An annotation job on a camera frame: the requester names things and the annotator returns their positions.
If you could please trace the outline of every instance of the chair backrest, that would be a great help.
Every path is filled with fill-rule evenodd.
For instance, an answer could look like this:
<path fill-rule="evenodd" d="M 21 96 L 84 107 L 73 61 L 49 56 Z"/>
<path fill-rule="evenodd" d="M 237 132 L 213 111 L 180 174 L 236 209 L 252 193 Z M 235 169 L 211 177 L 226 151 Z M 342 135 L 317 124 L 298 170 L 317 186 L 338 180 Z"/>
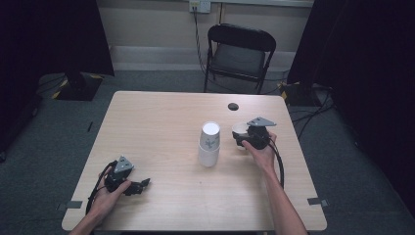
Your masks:
<path fill-rule="evenodd" d="M 207 39 L 210 47 L 211 41 L 214 41 L 227 45 L 273 53 L 277 46 L 274 37 L 266 31 L 229 23 L 212 26 L 207 33 Z"/>

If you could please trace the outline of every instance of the cup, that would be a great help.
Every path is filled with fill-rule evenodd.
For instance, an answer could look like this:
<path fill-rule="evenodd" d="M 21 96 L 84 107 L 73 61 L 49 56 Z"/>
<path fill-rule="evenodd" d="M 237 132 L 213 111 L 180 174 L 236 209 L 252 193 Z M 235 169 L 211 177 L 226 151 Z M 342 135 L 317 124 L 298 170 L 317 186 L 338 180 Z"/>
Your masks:
<path fill-rule="evenodd" d="M 234 125 L 232 125 L 232 132 L 235 132 L 237 134 L 247 134 L 248 133 L 248 125 L 246 122 L 238 122 Z M 246 150 L 244 146 L 236 146 L 239 150 Z"/>
<path fill-rule="evenodd" d="M 215 151 L 220 146 L 220 126 L 214 121 L 207 121 L 202 127 L 199 145 L 206 151 Z"/>
<path fill-rule="evenodd" d="M 199 163 L 206 167 L 216 165 L 217 159 L 219 157 L 219 149 L 220 147 L 217 147 L 215 150 L 208 151 L 199 145 Z"/>

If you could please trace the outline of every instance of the controller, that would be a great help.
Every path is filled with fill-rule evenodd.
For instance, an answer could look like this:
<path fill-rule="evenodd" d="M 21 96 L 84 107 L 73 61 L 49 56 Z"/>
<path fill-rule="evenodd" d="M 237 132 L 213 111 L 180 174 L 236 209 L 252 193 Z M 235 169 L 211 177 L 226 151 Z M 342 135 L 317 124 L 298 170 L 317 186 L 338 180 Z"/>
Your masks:
<path fill-rule="evenodd" d="M 131 173 L 134 168 L 128 159 L 124 156 L 121 156 L 118 161 L 115 161 L 116 165 L 111 169 L 105 178 L 105 185 L 109 192 L 115 191 L 121 183 L 123 183 L 128 175 Z M 150 183 L 150 178 L 145 179 L 141 182 L 131 182 L 131 185 L 123 192 L 125 196 L 130 196 L 133 194 L 141 194 L 145 187 Z"/>
<path fill-rule="evenodd" d="M 239 134 L 232 131 L 232 136 L 236 140 L 236 144 L 244 147 L 242 141 L 246 140 L 258 150 L 268 146 L 270 138 L 266 126 L 273 126 L 276 125 L 276 123 L 263 117 L 257 117 L 248 121 L 247 125 L 249 126 L 247 133 Z"/>

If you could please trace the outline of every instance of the wooden table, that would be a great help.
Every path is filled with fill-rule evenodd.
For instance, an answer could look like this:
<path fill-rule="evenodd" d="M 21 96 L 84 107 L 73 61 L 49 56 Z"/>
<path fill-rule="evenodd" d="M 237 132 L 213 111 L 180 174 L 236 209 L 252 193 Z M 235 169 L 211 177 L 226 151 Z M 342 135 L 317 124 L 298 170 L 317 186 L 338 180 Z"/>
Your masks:
<path fill-rule="evenodd" d="M 230 111 L 229 103 L 239 105 Z M 135 169 L 129 179 L 150 177 L 141 195 L 121 196 L 98 229 L 142 231 L 267 231 L 273 229 L 264 181 L 252 156 L 236 148 L 234 123 L 263 117 L 285 168 L 285 190 L 309 231 L 327 222 L 284 100 L 278 96 L 119 91 L 114 95 L 73 194 L 81 209 L 68 209 L 63 228 L 83 218 L 103 168 L 125 155 Z M 208 120 L 219 123 L 215 166 L 198 161 L 199 137 Z"/>

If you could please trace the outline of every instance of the wall outlet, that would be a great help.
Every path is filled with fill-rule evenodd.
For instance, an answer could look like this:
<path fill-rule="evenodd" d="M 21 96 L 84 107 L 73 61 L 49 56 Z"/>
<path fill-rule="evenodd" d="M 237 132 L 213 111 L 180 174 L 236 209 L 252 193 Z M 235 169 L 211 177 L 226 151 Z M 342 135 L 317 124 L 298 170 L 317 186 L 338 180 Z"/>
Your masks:
<path fill-rule="evenodd" d="M 210 13 L 209 1 L 189 1 L 189 12 L 193 13 L 194 9 L 198 13 Z"/>

